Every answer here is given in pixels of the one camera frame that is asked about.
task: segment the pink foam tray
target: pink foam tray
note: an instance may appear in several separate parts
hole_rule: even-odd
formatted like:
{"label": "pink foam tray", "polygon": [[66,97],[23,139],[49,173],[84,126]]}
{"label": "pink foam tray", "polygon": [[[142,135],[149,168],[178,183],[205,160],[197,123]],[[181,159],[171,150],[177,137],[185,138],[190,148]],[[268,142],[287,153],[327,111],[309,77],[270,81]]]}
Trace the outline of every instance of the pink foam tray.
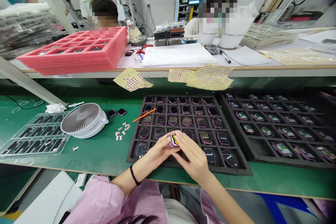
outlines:
{"label": "pink foam tray", "polygon": [[43,76],[116,69],[128,43],[126,26],[80,31],[17,57]]}

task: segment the pink striped shirt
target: pink striped shirt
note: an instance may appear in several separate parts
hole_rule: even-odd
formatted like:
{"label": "pink striped shirt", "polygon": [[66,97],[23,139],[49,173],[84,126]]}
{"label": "pink striped shirt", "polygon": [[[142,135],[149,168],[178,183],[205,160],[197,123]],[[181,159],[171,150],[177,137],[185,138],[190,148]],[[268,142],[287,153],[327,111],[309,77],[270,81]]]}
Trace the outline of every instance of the pink striped shirt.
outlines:
{"label": "pink striped shirt", "polygon": [[[202,190],[204,218],[200,224],[218,224],[214,202]],[[64,224],[115,224],[123,218],[136,215],[156,215],[158,223],[167,224],[166,209],[157,182],[143,181],[132,193],[124,192],[103,176],[96,176],[87,185]]]}

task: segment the sleeve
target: sleeve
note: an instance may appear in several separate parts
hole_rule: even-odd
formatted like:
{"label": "sleeve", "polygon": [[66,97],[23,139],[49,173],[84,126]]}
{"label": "sleeve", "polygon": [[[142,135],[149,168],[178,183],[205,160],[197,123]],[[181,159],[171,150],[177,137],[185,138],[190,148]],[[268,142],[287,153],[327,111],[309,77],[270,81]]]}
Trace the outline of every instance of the sleeve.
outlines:
{"label": "sleeve", "polygon": [[79,7],[81,9],[80,11],[82,13],[82,17],[90,18],[90,13],[89,13],[90,5],[88,4],[88,2],[85,1],[85,0],[80,0],[79,1]]}
{"label": "sleeve", "polygon": [[64,224],[109,223],[120,215],[124,198],[117,185],[97,176],[89,182]]}

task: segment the fan grille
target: fan grille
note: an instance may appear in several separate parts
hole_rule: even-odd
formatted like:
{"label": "fan grille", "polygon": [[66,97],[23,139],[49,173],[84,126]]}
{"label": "fan grille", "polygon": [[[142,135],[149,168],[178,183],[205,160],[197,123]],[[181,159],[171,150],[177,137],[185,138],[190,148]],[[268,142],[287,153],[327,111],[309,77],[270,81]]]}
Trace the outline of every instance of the fan grille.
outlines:
{"label": "fan grille", "polygon": [[66,133],[78,132],[89,126],[97,118],[99,111],[100,107],[95,103],[83,104],[64,117],[61,130]]}

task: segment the woman's right hand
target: woman's right hand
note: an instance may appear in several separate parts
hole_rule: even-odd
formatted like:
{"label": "woman's right hand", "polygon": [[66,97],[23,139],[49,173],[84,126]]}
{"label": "woman's right hand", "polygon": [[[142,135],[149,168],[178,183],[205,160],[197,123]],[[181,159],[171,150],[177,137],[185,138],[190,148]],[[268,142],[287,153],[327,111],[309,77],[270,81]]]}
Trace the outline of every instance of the woman's right hand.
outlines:
{"label": "woman's right hand", "polygon": [[181,131],[176,131],[175,133],[177,143],[189,159],[189,162],[173,151],[171,152],[172,156],[176,158],[190,177],[202,186],[209,178],[209,175],[211,175],[204,151],[186,134]]}

